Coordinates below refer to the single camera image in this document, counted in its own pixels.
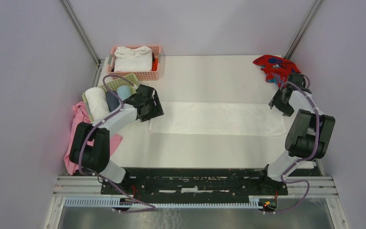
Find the light blue towel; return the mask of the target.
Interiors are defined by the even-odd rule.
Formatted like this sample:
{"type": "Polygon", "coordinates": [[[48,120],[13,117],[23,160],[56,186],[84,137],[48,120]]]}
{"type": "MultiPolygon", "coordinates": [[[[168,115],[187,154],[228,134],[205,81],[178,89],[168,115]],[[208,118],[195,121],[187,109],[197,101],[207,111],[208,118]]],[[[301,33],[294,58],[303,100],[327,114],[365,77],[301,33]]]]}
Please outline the light blue towel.
{"type": "Polygon", "coordinates": [[[122,85],[120,87],[117,88],[116,90],[117,95],[119,96],[119,98],[124,101],[125,99],[129,98],[132,94],[132,88],[128,85],[122,85]]]}

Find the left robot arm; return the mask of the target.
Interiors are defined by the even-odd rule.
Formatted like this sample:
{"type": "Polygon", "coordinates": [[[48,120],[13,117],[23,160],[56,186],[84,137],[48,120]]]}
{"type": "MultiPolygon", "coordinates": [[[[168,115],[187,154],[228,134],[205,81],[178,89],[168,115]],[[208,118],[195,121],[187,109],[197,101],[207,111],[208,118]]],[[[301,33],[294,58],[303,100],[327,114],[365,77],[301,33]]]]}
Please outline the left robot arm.
{"type": "Polygon", "coordinates": [[[119,107],[93,124],[81,122],[73,138],[70,161],[78,165],[81,174],[96,174],[112,181],[119,194],[127,193],[131,182],[126,170],[110,160],[110,140],[130,123],[149,121],[164,114],[157,91],[140,84],[135,93],[119,101],[119,107]]]}

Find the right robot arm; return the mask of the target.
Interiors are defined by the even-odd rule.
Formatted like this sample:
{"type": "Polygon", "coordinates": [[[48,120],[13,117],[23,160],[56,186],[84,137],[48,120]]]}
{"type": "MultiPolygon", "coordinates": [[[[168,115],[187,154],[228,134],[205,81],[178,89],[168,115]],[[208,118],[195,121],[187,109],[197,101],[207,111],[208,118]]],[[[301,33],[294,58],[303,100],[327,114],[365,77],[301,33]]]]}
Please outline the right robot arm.
{"type": "Polygon", "coordinates": [[[327,152],[336,120],[318,108],[308,84],[303,74],[292,73],[268,104],[283,116],[295,118],[286,135],[284,152],[267,166],[267,176],[256,182],[257,191],[263,195],[275,189],[275,181],[284,182],[300,165],[321,159],[327,152]]]}

